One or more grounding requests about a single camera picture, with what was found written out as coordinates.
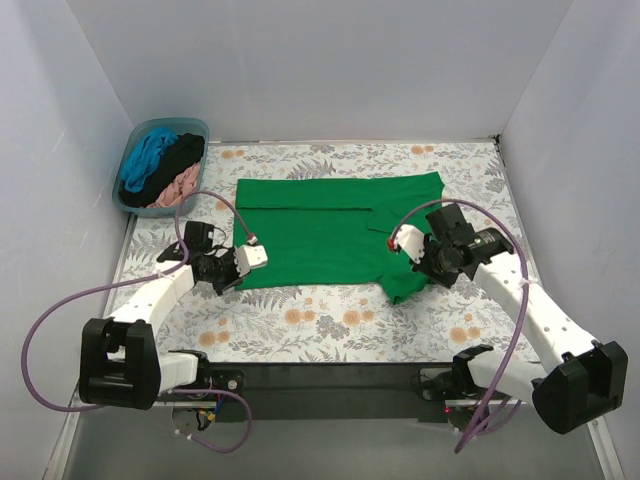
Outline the green t shirt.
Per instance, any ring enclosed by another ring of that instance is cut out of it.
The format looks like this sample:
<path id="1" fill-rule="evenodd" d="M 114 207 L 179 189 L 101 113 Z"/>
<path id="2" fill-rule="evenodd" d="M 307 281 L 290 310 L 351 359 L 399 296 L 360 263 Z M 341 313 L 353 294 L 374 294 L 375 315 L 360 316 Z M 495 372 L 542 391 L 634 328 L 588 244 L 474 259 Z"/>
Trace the green t shirt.
<path id="1" fill-rule="evenodd" d="M 254 233 L 268 263 L 241 289 L 376 283 L 399 304 L 430 279 L 389 251 L 394 227 L 413 208 L 440 199 L 440 175 L 309 180 L 241 179 L 235 206 L 244 219 L 233 240 Z"/>

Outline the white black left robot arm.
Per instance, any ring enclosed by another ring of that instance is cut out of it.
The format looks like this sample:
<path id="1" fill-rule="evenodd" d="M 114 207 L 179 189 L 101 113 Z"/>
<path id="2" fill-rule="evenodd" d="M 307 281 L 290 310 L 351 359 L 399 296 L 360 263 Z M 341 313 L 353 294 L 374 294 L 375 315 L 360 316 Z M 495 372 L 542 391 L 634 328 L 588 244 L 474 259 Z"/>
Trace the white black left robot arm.
<path id="1" fill-rule="evenodd" d="M 79 395 L 86 404 L 147 410 L 162 393 L 179 387 L 193 400 L 213 386 L 202 368 L 203 353 L 191 350 L 159 354 L 156 335 L 179 300 L 199 283 L 221 295 L 239 285 L 236 249 L 216 245 L 216 227 L 189 221 L 185 253 L 178 242 L 157 258 L 161 275 L 144 283 L 104 319 L 89 320 L 81 337 Z M 180 261 L 188 257 L 187 263 Z"/>

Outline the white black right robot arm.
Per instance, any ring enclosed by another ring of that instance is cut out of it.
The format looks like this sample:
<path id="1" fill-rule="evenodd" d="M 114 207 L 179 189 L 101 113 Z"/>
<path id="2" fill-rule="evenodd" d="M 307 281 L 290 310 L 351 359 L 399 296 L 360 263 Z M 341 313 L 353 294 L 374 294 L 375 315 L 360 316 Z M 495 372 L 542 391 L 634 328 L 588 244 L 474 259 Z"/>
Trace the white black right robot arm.
<path id="1" fill-rule="evenodd" d="M 452 383 L 464 397 L 500 392 L 531 405 L 552 431 L 566 434 L 618 409 L 628 366 L 615 341 L 581 328 L 530 275 L 522 248 L 501 223 L 476 230 L 462 200 L 431 201 L 428 232 L 403 222 L 389 246 L 415 272 L 450 288 L 466 276 L 508 315 L 514 332 L 503 354 L 488 346 L 454 359 Z"/>

